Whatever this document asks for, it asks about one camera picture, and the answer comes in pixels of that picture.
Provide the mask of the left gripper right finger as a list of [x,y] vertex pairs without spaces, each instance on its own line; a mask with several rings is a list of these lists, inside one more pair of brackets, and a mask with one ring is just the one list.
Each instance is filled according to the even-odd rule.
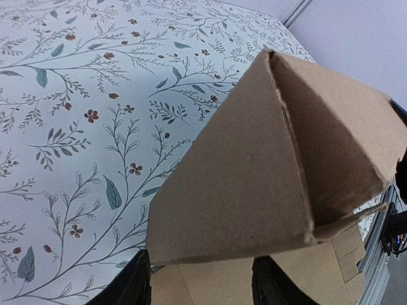
[[269,255],[254,258],[251,287],[254,305],[318,305]]

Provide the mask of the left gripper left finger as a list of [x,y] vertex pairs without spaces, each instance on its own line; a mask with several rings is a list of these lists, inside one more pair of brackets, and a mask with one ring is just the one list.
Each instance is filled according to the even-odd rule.
[[148,251],[138,251],[113,281],[86,305],[150,305],[150,267]]

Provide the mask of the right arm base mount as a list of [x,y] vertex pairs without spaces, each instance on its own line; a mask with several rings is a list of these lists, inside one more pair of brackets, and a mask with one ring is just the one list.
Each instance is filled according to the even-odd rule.
[[380,241],[388,256],[398,258],[406,251],[406,211],[398,212],[394,202],[389,205]]

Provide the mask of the brown cardboard box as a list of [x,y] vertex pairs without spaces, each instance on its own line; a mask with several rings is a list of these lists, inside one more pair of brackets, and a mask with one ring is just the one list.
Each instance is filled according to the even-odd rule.
[[318,304],[357,304],[362,205],[406,156],[406,113],[319,65],[262,51],[154,196],[153,304],[253,304],[269,255]]

